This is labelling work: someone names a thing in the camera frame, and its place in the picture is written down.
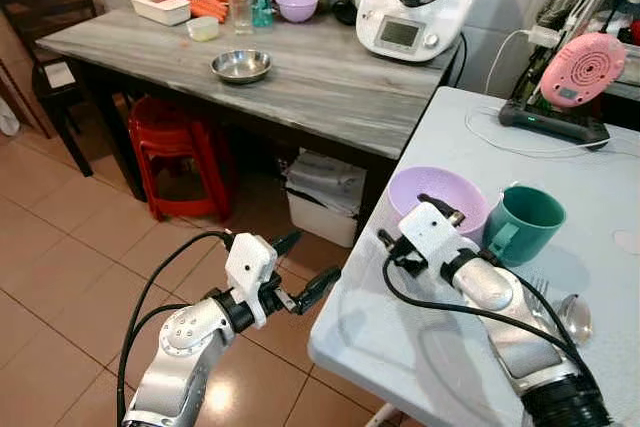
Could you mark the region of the stainless steel bowl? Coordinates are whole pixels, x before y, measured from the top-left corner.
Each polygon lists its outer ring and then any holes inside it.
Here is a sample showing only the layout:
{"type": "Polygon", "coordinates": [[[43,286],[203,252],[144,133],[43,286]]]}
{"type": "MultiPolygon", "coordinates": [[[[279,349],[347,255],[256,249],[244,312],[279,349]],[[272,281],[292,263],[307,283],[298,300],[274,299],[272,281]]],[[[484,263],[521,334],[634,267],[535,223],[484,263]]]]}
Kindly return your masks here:
{"type": "Polygon", "coordinates": [[[273,57],[260,49],[233,49],[216,56],[210,67],[224,83],[251,84],[265,79],[273,67],[273,57]]]}

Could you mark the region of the grey wood-look table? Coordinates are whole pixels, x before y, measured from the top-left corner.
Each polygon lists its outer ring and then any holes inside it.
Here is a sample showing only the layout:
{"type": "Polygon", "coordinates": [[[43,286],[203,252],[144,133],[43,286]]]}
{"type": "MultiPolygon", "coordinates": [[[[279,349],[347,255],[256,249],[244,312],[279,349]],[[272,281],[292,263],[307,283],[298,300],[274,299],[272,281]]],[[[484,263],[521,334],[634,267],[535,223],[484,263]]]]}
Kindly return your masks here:
{"type": "Polygon", "coordinates": [[[426,63],[375,56],[358,42],[355,29],[329,17],[251,35],[224,26],[220,37],[196,42],[184,26],[113,10],[38,39],[38,46],[67,58],[84,97],[100,112],[134,198],[145,198],[145,190],[114,97],[137,90],[365,168],[360,223],[369,221],[453,66],[449,55],[426,63]],[[233,49],[268,52],[273,66],[265,79],[233,85],[216,78],[210,62],[233,49]]]}

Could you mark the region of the small purple bowl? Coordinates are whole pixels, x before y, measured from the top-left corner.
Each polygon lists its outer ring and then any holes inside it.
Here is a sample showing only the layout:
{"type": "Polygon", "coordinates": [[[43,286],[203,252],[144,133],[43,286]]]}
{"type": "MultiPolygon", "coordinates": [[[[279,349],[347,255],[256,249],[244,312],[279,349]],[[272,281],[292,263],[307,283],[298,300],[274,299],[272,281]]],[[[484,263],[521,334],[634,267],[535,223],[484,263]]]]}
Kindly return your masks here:
{"type": "Polygon", "coordinates": [[[315,15],[319,0],[275,0],[275,6],[288,23],[305,23],[315,15]]]}

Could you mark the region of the white rectangular handled container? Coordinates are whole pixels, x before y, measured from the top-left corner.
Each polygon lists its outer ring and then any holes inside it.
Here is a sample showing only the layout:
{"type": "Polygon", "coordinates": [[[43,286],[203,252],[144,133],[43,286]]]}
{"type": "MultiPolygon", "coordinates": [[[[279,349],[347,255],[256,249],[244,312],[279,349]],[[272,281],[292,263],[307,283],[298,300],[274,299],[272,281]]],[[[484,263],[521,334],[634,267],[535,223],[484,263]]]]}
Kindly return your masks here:
{"type": "Polygon", "coordinates": [[[191,19],[188,0],[129,0],[134,12],[166,26],[186,23],[191,19]]]}

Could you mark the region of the green plastic mug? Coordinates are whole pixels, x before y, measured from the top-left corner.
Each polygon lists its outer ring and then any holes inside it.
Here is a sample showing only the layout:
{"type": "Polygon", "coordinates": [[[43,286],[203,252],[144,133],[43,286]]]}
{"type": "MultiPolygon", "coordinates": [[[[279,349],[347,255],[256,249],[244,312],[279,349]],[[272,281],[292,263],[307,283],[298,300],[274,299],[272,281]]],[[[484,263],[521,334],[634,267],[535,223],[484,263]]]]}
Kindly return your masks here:
{"type": "Polygon", "coordinates": [[[566,212],[547,191],[522,184],[503,190],[486,218],[480,247],[513,268],[530,262],[566,221],[566,212]]]}

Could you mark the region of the orange carrots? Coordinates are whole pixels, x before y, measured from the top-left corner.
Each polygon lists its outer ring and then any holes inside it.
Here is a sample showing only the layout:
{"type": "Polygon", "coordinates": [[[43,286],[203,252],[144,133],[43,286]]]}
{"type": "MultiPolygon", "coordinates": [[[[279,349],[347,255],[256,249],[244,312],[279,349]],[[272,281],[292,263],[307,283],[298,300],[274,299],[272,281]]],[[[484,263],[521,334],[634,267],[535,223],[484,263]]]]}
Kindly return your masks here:
{"type": "Polygon", "coordinates": [[[219,0],[189,0],[189,11],[193,17],[215,17],[218,23],[224,23],[229,8],[219,0]]]}

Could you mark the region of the white paper tag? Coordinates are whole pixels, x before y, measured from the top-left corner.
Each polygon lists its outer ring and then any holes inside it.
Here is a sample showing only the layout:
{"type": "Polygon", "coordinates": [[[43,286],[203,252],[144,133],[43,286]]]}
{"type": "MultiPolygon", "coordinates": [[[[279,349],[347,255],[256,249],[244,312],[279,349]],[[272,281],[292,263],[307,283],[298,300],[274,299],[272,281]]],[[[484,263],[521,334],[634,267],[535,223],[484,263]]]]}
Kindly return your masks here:
{"type": "Polygon", "coordinates": [[[70,71],[67,62],[44,63],[41,69],[44,71],[45,79],[51,89],[60,89],[76,83],[76,78],[74,78],[73,72],[70,71]]]}

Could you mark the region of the clear plastic container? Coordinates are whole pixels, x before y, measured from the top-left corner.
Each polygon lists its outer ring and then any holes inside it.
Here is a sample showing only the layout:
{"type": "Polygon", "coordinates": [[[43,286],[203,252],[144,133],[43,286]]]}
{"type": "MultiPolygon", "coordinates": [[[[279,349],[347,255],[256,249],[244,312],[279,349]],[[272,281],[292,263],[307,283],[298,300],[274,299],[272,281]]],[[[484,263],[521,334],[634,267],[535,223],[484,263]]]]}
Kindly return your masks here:
{"type": "Polygon", "coordinates": [[[623,71],[616,79],[616,83],[639,85],[640,84],[640,47],[623,43],[626,51],[626,60],[623,63],[623,71]]]}

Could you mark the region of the black round pot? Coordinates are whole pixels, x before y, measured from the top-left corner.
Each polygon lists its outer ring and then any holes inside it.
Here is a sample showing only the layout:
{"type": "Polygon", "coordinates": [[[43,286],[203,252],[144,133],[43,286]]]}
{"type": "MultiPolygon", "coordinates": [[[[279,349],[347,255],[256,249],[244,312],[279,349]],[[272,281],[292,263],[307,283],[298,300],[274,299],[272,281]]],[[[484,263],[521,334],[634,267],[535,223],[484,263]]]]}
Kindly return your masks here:
{"type": "Polygon", "coordinates": [[[355,26],[358,17],[358,6],[355,0],[333,0],[330,11],[338,23],[355,26]]]}

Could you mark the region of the white storage box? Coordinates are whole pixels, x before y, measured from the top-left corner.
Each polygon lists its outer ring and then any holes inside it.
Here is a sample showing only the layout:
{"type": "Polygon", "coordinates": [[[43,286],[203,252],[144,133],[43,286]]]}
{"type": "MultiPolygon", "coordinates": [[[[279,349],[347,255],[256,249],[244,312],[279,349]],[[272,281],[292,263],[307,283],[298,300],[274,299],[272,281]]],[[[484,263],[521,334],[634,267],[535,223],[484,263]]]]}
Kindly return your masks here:
{"type": "Polygon", "coordinates": [[[293,225],[351,248],[357,238],[364,168],[302,149],[284,175],[293,225]]]}

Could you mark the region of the white power adapter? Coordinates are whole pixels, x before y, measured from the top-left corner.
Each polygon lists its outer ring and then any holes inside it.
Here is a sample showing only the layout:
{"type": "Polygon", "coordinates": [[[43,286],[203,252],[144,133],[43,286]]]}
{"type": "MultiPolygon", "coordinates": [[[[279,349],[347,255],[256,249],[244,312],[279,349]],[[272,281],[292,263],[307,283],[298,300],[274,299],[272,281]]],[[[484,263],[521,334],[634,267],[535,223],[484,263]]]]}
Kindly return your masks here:
{"type": "Polygon", "coordinates": [[[531,46],[553,49],[561,43],[561,33],[557,30],[545,28],[545,26],[534,25],[526,30],[527,42],[531,46]]]}

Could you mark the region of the red plastic stool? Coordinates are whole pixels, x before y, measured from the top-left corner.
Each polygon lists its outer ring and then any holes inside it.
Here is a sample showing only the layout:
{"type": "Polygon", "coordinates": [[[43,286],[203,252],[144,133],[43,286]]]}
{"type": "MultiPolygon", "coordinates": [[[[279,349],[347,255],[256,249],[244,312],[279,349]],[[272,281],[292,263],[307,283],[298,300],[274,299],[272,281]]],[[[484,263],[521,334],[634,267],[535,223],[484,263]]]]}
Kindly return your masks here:
{"type": "Polygon", "coordinates": [[[230,148],[215,121],[192,115],[169,101],[146,95],[133,103],[127,131],[140,166],[148,211],[156,220],[166,216],[215,216],[227,222],[233,213],[236,167],[230,148]],[[204,185],[205,197],[173,200],[160,197],[159,172],[191,159],[204,185]]]}

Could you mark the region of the large purple plastic bowl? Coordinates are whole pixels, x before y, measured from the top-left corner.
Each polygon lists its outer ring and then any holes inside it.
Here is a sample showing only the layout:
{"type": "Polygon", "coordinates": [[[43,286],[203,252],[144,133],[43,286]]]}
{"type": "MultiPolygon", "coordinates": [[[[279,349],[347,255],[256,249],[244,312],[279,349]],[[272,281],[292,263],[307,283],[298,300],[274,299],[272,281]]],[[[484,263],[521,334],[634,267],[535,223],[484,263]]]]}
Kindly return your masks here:
{"type": "Polygon", "coordinates": [[[457,227],[460,234],[476,244],[483,240],[486,217],[492,209],[470,180],[445,168],[425,165],[404,168],[390,177],[387,197],[399,217],[406,216],[419,204],[419,194],[443,200],[449,207],[461,211],[465,220],[457,227]]]}

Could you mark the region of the black charging base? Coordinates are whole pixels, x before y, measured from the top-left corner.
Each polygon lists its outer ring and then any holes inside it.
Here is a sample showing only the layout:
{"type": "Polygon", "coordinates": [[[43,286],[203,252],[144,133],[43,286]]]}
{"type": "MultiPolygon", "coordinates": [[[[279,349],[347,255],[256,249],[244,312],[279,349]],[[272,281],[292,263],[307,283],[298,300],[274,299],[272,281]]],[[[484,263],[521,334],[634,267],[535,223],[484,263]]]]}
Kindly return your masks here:
{"type": "Polygon", "coordinates": [[[611,140],[604,122],[585,113],[573,113],[572,108],[593,101],[609,84],[602,76],[582,87],[563,78],[553,79],[545,72],[535,92],[540,101],[535,101],[534,95],[525,101],[509,101],[500,108],[497,117],[504,126],[557,136],[589,151],[599,151],[611,140]]]}

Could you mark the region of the pink round appliance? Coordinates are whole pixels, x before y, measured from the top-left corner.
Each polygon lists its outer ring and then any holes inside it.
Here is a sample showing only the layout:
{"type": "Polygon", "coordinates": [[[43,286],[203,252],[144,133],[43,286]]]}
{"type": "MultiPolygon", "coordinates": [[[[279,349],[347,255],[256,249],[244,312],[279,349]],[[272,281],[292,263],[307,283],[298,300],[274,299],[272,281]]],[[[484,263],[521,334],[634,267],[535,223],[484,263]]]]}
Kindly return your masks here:
{"type": "Polygon", "coordinates": [[[617,38],[586,33],[559,49],[541,75],[541,97],[558,108],[591,101],[625,70],[627,49],[617,38]]]}

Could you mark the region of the clear drinking glass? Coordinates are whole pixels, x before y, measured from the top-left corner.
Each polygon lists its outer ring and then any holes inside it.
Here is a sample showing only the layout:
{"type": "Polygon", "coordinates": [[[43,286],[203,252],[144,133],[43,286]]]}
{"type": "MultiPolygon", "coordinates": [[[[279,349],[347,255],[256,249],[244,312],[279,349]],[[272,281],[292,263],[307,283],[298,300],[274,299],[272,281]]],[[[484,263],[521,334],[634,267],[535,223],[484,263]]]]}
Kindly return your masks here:
{"type": "Polygon", "coordinates": [[[228,0],[229,24],[233,26],[237,35],[253,34],[253,6],[252,0],[228,0]]]}

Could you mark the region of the white folding table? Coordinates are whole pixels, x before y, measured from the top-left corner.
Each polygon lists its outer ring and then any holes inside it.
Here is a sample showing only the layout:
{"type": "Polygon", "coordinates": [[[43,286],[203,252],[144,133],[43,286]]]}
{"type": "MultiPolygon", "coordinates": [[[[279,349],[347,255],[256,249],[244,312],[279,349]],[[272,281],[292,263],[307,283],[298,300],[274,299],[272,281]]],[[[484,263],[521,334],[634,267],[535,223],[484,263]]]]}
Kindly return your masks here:
{"type": "MultiPolygon", "coordinates": [[[[566,223],[524,279],[549,282],[552,302],[579,294],[594,334],[582,357],[614,421],[640,426],[640,136],[611,127],[599,151],[499,124],[500,99],[439,88],[399,158],[445,168],[495,203],[512,184],[547,191],[566,223]]],[[[524,408],[503,376],[479,318],[394,298],[381,276],[399,216],[379,200],[312,326],[308,353],[426,427],[517,426],[524,408]]]]}

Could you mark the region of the steel fork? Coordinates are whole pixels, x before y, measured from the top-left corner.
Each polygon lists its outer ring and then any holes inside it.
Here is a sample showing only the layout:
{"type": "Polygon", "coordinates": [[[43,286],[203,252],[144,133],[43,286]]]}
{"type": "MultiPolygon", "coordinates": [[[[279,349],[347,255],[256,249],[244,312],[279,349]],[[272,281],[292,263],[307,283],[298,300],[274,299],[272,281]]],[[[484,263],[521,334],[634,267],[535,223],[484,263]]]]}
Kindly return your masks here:
{"type": "Polygon", "coordinates": [[[527,302],[534,307],[543,309],[547,307],[547,289],[549,282],[543,279],[522,279],[527,290],[527,302]]]}

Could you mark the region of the steel spoon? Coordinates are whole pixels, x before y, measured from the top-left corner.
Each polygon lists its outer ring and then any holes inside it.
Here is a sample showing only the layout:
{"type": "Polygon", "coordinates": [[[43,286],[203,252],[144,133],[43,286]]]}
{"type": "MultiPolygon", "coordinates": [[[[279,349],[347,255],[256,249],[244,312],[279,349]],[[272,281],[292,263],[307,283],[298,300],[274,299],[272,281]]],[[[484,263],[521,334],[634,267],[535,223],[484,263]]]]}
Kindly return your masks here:
{"type": "Polygon", "coordinates": [[[589,304],[579,294],[570,294],[559,300],[556,313],[576,346],[582,348],[590,343],[594,334],[593,317],[589,304]]]}

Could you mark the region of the small pale cup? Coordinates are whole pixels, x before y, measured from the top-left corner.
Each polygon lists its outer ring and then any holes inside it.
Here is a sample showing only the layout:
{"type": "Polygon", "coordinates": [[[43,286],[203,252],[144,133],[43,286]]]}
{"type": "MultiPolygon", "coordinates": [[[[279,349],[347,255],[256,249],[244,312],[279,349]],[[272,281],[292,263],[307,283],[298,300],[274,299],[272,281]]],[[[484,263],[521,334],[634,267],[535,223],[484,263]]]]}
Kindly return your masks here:
{"type": "Polygon", "coordinates": [[[220,19],[214,16],[192,17],[186,23],[188,37],[196,42],[207,42],[220,37],[220,19]]]}

